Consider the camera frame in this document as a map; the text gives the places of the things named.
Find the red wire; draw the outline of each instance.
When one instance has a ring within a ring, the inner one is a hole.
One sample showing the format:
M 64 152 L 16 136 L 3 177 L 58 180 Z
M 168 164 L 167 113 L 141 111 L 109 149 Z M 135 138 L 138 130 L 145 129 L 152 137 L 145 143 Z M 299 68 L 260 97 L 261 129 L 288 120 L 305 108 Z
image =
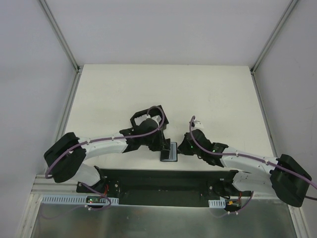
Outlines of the red wire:
M 240 194 L 239 194 L 239 199 L 238 199 L 238 201 L 239 201 L 240 204 L 241 204 L 241 197 L 242 197 L 242 192 L 240 192 Z
M 105 192 L 104 192 L 104 195 L 107 195 L 107 192 L 108 192 L 108 189 L 109 189 L 109 186 L 108 186 L 108 184 L 106 184 L 106 187 L 105 187 Z

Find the white wall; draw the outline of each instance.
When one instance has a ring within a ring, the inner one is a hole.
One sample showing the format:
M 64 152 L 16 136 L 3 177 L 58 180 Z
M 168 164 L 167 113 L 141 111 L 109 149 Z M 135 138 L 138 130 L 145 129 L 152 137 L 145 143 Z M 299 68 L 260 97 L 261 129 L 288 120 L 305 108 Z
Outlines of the white wall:
M 80 65 L 252 66 L 290 0 L 48 0 Z
M 0 1 L 0 233 L 13 237 L 74 70 L 36 0 Z
M 256 73 L 279 154 L 293 156 L 317 181 L 317 1 L 301 1 Z M 317 196 L 310 188 L 308 195 Z M 305 200 L 312 237 L 317 202 Z

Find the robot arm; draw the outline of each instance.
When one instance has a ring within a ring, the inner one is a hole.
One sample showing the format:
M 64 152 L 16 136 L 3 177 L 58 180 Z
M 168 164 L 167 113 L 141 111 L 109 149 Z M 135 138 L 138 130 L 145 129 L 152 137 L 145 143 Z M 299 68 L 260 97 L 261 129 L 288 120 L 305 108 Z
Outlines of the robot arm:
M 104 192 L 105 176 L 102 171 L 96 166 L 83 164 L 84 160 L 109 153 L 134 151 L 141 145 L 148 146 L 151 151 L 170 150 L 169 140 L 163 133 L 168 120 L 161 106 L 137 112 L 130 121 L 131 128 L 103 138 L 77 137 L 73 132 L 65 134 L 44 154 L 51 168 L 48 173 L 55 182 L 72 179 Z
M 218 194 L 227 196 L 233 188 L 238 191 L 257 191 L 277 195 L 289 205 L 302 206 L 309 184 L 274 166 L 282 166 L 312 180 L 292 157 L 284 154 L 280 158 L 252 155 L 226 144 L 211 143 L 202 129 L 201 122 L 192 120 L 192 135 L 190 132 L 185 134 L 178 152 L 184 155 L 197 155 L 212 166 L 238 169 L 230 171 L 230 175 L 224 181 L 214 186 L 215 191 L 218 189 Z

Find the metal frame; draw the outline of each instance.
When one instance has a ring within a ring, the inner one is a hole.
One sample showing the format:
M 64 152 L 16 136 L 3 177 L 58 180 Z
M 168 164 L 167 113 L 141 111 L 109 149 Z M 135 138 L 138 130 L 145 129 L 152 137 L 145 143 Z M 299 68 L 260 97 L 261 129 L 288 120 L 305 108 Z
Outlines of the metal frame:
M 289 5 L 287 6 L 286 10 L 284 11 L 283 15 L 281 16 L 280 20 L 278 21 L 276 27 L 274 28 L 273 32 L 269 36 L 267 42 L 265 43 L 260 55 L 258 56 L 254 66 L 251 68 L 251 73 L 254 74 L 255 71 L 259 68 L 260 64 L 262 63 L 264 57 L 268 53 L 269 49 L 274 44 L 275 40 L 279 36 L 282 28 L 284 27 L 285 23 L 287 22 L 288 18 L 294 11 L 295 7 L 299 3 L 300 0 L 291 0 Z
M 279 22 L 277 23 L 276 27 L 274 28 L 273 32 L 271 33 L 269 39 L 267 40 L 264 48 L 262 49 L 260 55 L 258 56 L 254 66 L 251 68 L 251 75 L 254 82 L 255 90 L 258 96 L 259 105 L 262 111 L 262 115 L 264 118 L 265 126 L 267 129 L 267 133 L 269 136 L 270 144 L 273 150 L 274 155 L 276 156 L 276 148 L 274 145 L 274 142 L 272 140 L 272 136 L 270 133 L 270 128 L 267 123 L 265 108 L 263 106 L 262 98 L 259 92 L 259 89 L 256 84 L 256 79 L 254 78 L 255 71 L 259 68 L 261 65 L 263 59 L 265 58 L 266 54 L 270 50 L 271 46 L 275 42 L 275 40 L 278 38 L 279 33 L 281 32 L 282 28 L 284 27 L 286 21 L 289 19 L 291 13 L 294 11 L 296 6 L 298 5 L 300 0 L 291 0 L 289 5 L 287 6 L 286 10 L 284 11 L 282 17 L 280 18 Z M 64 35 L 59 28 L 56 19 L 53 16 L 53 13 L 47 4 L 46 0 L 38 0 L 39 5 L 41 6 L 43 12 L 45 13 L 52 30 L 54 31 L 58 41 L 61 44 L 61 47 L 65 51 L 69 61 L 71 62 L 72 66 L 74 67 L 76 71 L 76 75 L 73 79 L 73 83 L 69 92 L 69 95 L 67 97 L 67 102 L 63 110 L 62 117 L 60 119 L 60 123 L 58 125 L 58 129 L 56 132 L 56 135 L 54 137 L 54 141 L 58 140 L 65 132 L 65 128 L 67 125 L 67 121 L 69 118 L 69 114 L 71 111 L 71 107 L 75 98 L 76 90 L 79 84 L 80 76 L 82 67 L 78 65 L 76 62 L 76 59 L 67 43 L 67 41 L 64 38 Z M 43 194 L 78 194 L 76 193 L 76 181 L 67 181 L 65 183 L 56 184 L 52 180 L 47 180 L 43 175 L 38 175 L 35 178 L 34 185 L 32 187 L 32 191 L 24 212 L 24 215 L 22 217 L 22 222 L 20 224 L 20 227 L 17 232 L 17 236 L 19 238 L 29 238 L 32 234 L 32 230 L 36 221 L 36 216 L 39 210 L 40 202 L 43 198 Z M 80 193 L 79 195 L 88 195 L 89 193 Z M 262 194 L 255 194 L 256 199 L 276 199 L 276 197 L 267 197 L 266 195 Z M 310 233 L 308 230 L 307 222 L 303 213 L 303 210 L 301 208 L 294 208 L 289 206 L 290 214 L 293 219 L 293 224 L 296 230 L 296 234 L 298 237 L 301 238 L 309 238 Z

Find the white tabletop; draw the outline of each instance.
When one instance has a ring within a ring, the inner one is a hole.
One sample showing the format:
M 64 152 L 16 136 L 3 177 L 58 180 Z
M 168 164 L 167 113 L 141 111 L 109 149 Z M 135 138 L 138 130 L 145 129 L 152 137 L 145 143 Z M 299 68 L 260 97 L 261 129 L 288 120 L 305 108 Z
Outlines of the white tabletop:
M 135 112 L 162 105 L 169 120 L 166 138 L 180 144 L 195 115 L 211 142 L 272 156 L 249 68 L 202 65 L 84 66 L 66 132 L 106 136 L 131 127 Z M 142 146 L 124 154 L 107 154 L 85 163 L 109 169 L 222 170 L 197 156 L 178 155 L 161 162 L 159 152 Z

